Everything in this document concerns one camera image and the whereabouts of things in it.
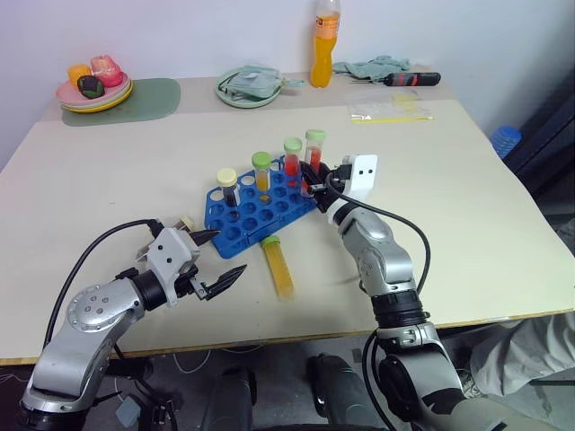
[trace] yellow plate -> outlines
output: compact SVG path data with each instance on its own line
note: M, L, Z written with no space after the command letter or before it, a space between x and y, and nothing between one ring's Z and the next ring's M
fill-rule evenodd
M110 103L106 103L105 105L97 106L95 108L89 108L87 110L76 110L74 108L69 108L69 107L64 106L64 105L60 105L60 106L62 106L62 109L64 109L64 110L70 110L72 112L77 112L78 114L90 114L92 112L100 112L101 110L108 110L109 108L113 108L114 106L125 101L128 98L128 96L132 93L133 89L134 89L134 82L130 81L128 90L121 97L119 97L115 101L111 101Z

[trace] green placemat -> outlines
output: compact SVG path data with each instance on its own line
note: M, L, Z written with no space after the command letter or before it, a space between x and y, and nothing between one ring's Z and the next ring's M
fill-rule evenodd
M178 108L180 95L180 85L173 79L137 79L132 93L120 105L91 114L62 110L62 121L68 126L81 127L160 119Z

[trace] stacked plates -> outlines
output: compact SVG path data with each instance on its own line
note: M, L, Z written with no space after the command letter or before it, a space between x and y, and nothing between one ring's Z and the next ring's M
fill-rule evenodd
M57 88L56 98L63 109L72 112L87 114L107 110L125 101L134 89L134 83L126 74L123 74L122 78L120 84L115 87L107 87L106 93L95 99L84 97L72 83L66 81Z

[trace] white wall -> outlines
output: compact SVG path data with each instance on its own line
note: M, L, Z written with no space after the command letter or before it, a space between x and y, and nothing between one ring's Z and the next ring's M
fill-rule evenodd
M433 65L487 134L521 126L574 65L573 0L341 2L335 59ZM0 2L0 169L69 65L109 53L135 78L219 75L245 60L308 70L314 3Z

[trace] red liquid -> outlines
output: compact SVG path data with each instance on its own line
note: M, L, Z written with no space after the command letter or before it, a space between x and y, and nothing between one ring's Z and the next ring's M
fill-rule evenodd
M322 160L322 149L317 146L308 146L305 149L305 161L314 169L317 173L320 171L320 161ZM302 194L304 196L309 196L307 193L307 182L302 180Z
M284 158L284 164L286 165L286 175L289 177L297 176L299 171L299 159L297 154L287 154Z

